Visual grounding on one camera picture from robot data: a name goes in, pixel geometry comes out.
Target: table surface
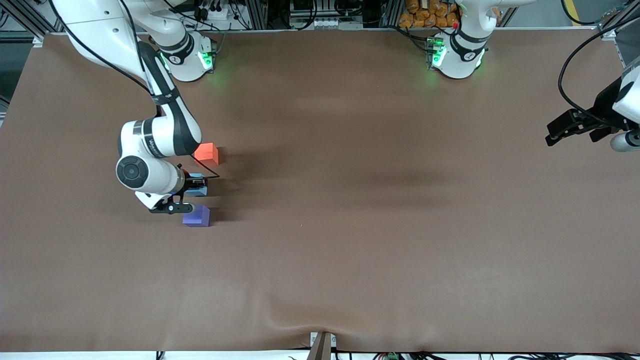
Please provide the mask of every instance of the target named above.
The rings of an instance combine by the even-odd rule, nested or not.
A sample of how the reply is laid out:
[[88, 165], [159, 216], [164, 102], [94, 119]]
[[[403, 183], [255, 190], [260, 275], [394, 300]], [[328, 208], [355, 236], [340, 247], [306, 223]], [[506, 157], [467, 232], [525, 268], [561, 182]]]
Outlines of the table surface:
[[[468, 79], [391, 31], [229, 34], [179, 83], [223, 147], [215, 225], [118, 183], [140, 88], [65, 37], [33, 49], [0, 129], [0, 349], [640, 350], [640, 157], [548, 148], [589, 31], [497, 31]], [[566, 76], [588, 106], [610, 42]], [[176, 158], [198, 171], [189, 158]]]

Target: purple cube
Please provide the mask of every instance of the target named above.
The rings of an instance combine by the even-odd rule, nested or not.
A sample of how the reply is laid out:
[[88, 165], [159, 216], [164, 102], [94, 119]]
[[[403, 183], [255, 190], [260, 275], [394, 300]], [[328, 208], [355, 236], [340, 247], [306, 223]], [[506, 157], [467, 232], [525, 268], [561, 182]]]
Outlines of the purple cube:
[[204, 205], [196, 205], [192, 212], [184, 214], [182, 225], [188, 227], [208, 227], [211, 211]]

